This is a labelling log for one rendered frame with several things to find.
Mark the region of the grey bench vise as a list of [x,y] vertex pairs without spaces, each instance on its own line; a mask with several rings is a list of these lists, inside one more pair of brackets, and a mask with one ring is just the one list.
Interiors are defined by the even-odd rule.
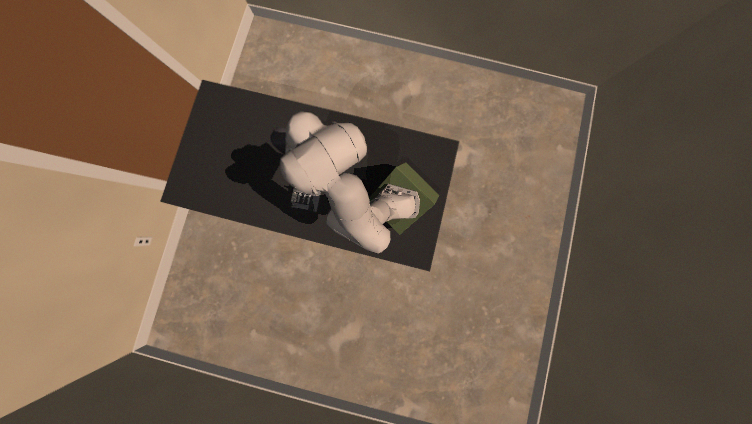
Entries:
[[321,191],[317,191],[317,193],[318,193],[318,196],[316,196],[314,193],[306,194],[294,188],[292,199],[291,199],[292,208],[300,207],[298,209],[317,212]]

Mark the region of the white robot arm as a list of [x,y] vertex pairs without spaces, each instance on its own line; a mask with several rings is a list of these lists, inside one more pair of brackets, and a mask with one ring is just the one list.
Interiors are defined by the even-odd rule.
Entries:
[[416,218],[420,198],[417,191],[388,184],[370,201],[357,175],[340,175],[366,156],[364,135],[351,123],[332,123],[324,126],[314,114],[299,112],[289,120],[286,135],[285,128],[276,128],[270,136],[272,144],[282,154],[288,151],[280,158],[281,172],[298,191],[325,193],[331,207],[326,223],[335,233],[367,251],[381,253],[390,243],[390,231],[383,224]]

